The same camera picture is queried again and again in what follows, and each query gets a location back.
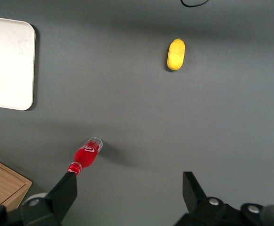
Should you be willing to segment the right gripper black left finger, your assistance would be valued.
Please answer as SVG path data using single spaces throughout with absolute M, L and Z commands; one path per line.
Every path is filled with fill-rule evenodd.
M 77 177 L 66 173 L 48 193 L 36 194 L 21 205 L 24 226 L 60 226 L 77 197 Z

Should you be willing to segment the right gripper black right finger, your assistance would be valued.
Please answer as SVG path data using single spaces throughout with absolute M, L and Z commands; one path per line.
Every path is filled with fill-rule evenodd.
M 238 210 L 216 197 L 208 197 L 193 172 L 183 173 L 183 199 L 188 213 L 175 223 L 177 226 L 242 226 Z

